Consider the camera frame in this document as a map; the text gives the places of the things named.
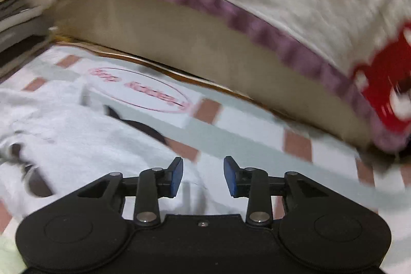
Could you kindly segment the light grey cat-face t-shirt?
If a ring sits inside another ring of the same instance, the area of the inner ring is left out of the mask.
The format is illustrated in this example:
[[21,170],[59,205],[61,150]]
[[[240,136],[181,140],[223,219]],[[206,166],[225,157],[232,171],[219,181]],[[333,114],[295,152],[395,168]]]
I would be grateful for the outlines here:
[[82,82],[1,90],[1,199],[21,220],[112,172],[166,168],[175,153],[109,116]]

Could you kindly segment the checkered pastel floor rug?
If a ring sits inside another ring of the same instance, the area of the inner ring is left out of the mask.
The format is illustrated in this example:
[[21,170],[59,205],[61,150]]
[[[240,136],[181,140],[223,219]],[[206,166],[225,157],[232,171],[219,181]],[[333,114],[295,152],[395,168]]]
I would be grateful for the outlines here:
[[[295,171],[375,211],[389,225],[386,273],[410,272],[410,166],[382,169],[355,148],[216,90],[164,74],[132,58],[96,56],[57,44],[6,80],[1,90],[33,92],[50,81],[82,82],[109,116],[169,147],[184,161],[183,180],[160,213],[245,214],[247,200],[233,198],[224,179],[224,158],[281,177]],[[20,221],[9,216],[1,236],[14,241]]]

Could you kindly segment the beige bed base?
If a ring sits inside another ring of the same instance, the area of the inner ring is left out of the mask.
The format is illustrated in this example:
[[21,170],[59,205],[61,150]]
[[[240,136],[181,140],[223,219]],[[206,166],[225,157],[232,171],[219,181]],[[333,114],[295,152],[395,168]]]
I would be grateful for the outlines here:
[[371,141],[350,106],[222,20],[162,0],[57,0],[62,35],[156,61],[240,92],[358,147]]

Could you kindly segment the light green garment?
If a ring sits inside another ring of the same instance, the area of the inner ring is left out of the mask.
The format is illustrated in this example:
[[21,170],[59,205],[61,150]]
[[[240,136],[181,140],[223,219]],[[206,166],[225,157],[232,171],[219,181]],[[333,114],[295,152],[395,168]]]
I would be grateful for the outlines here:
[[1,236],[0,240],[0,271],[1,274],[19,274],[26,269],[24,262],[17,250],[16,244],[11,239]]

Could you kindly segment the black folded garment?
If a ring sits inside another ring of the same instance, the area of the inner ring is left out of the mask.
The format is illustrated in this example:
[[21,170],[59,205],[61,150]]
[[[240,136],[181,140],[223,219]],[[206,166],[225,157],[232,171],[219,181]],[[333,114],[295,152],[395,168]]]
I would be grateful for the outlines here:
[[1,80],[44,51],[52,39],[45,36],[31,36],[1,52]]

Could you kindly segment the grey fleece folded garment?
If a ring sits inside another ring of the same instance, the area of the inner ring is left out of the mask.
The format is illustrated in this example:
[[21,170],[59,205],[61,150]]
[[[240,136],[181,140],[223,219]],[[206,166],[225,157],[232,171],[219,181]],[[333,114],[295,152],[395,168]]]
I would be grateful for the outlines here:
[[28,37],[48,35],[50,26],[50,20],[45,16],[39,16],[2,31],[0,34],[0,52]]

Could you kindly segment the cream ribbed folded garment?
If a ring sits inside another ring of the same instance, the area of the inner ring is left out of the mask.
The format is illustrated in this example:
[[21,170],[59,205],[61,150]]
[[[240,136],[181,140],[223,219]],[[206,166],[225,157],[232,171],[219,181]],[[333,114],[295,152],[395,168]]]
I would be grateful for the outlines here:
[[1,0],[1,32],[39,17],[55,0]]

